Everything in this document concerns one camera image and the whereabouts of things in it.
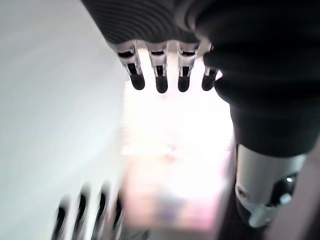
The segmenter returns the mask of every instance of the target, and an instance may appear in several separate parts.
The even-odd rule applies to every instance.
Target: silver metal component
[[[178,69],[180,77],[190,77],[198,48],[199,43],[178,43]]]
[[[74,223],[74,229],[72,233],[72,240],[83,240],[85,238],[86,232],[86,221],[88,212],[88,188],[87,186],[82,187],[79,196],[79,207],[77,216]]]
[[[162,67],[162,77],[167,76],[167,53],[168,43],[145,43],[151,61],[151,66],[154,71],[155,77],[159,77],[159,67]]]
[[[51,240],[65,240],[66,238],[66,223],[69,210],[68,205],[69,203],[67,203],[66,199],[63,198],[59,204]]]
[[[117,57],[130,76],[142,74],[140,58],[136,45],[136,40],[127,41],[117,45],[109,44],[109,46],[116,52]]]
[[[248,223],[253,228],[267,225],[291,197],[279,196],[279,204],[269,205],[276,183],[300,172],[306,155],[274,157],[238,147],[235,193],[242,206],[250,212]]]
[[[94,228],[91,240],[106,240],[108,234],[108,201],[109,201],[109,186],[103,185],[100,193],[99,209],[96,214]]]
[[[204,75],[209,76],[210,75],[210,67],[206,66],[204,69]]]

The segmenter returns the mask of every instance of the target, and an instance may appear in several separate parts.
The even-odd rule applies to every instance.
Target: black rubber fingertip
[[[212,76],[204,75],[202,79],[201,87],[204,91],[211,90],[215,85],[215,79]]]
[[[190,78],[188,76],[179,76],[179,81],[178,81],[178,89],[180,92],[184,93],[189,89],[190,85]]]
[[[145,88],[145,85],[146,85],[145,78],[142,74],[131,75],[130,78],[131,78],[132,85],[136,90],[142,90]]]
[[[155,78],[155,86],[160,94],[164,94],[168,90],[168,80],[166,76],[159,76]]]

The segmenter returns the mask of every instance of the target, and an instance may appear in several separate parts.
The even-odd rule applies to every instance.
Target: blurry object
[[[91,240],[105,240],[108,237],[108,203],[110,187],[104,184],[100,191],[99,208],[93,227]]]
[[[141,49],[139,55],[148,86],[154,78],[148,53]],[[176,56],[168,53],[169,86],[177,84]],[[219,225],[233,127],[228,105],[215,91],[203,94],[204,70],[196,59],[187,93],[125,88],[123,203],[131,227],[209,232]]]
[[[59,203],[51,240],[65,240],[68,211],[69,201],[64,197]]]

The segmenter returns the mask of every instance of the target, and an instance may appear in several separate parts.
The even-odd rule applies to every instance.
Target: robotic hand
[[[201,40],[205,91],[230,105],[237,143],[238,212],[266,226],[294,194],[320,131],[317,6],[253,0],[82,0],[137,90],[137,41],[148,49],[159,93],[168,89],[167,43],[178,42],[178,89],[188,90]],[[215,81],[217,69],[223,77]]]

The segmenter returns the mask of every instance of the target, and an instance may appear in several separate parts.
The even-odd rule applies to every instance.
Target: white background
[[[127,79],[79,0],[1,1],[1,240],[48,240],[63,195],[117,184]]]

